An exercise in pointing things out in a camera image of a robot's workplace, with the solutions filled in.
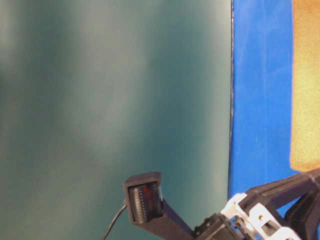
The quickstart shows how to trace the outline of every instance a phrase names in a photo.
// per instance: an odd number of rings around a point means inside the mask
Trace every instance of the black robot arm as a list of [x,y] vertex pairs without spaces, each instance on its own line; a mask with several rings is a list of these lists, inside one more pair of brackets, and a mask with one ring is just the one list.
[[[160,183],[160,172],[128,178],[125,204],[132,224],[165,240],[318,240],[320,169],[238,193],[193,231],[162,198]],[[277,209],[298,198],[282,218]]]

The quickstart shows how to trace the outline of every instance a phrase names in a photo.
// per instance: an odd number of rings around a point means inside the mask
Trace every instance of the white plastic part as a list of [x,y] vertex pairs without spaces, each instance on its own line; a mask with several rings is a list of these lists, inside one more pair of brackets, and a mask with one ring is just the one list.
[[[246,233],[256,240],[256,235],[260,235],[264,240],[301,240],[301,238],[289,227],[284,227],[279,224],[275,217],[261,203],[257,203],[247,215],[239,206],[239,203],[247,196],[245,193],[237,193],[225,205],[220,212],[229,221],[238,216],[243,220],[243,227]],[[272,225],[273,231],[265,232],[268,224]]]

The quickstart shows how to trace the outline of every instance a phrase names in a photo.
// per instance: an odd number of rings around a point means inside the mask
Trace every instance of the green backdrop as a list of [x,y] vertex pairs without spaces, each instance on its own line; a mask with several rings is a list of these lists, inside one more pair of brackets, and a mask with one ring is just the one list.
[[149,171],[191,227],[219,211],[230,59],[230,1],[0,0],[0,239],[100,239]]

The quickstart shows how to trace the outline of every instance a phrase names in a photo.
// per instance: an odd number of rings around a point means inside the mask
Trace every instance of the black cable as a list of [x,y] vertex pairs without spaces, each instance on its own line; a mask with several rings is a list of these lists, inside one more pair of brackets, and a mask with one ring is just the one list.
[[124,205],[122,208],[120,208],[120,210],[118,211],[118,213],[114,216],[114,218],[112,219],[111,224],[109,225],[108,229],[106,230],[105,234],[103,235],[103,237],[100,240],[105,240],[107,238],[107,236],[109,235],[112,227],[115,225],[118,217],[123,213],[123,211],[127,208],[127,205]]

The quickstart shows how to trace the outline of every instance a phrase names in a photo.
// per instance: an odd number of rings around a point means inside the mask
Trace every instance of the blue board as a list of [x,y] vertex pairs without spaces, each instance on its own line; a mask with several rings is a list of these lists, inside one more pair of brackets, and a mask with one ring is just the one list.
[[297,173],[290,168],[292,2],[234,0],[233,11],[229,198]]

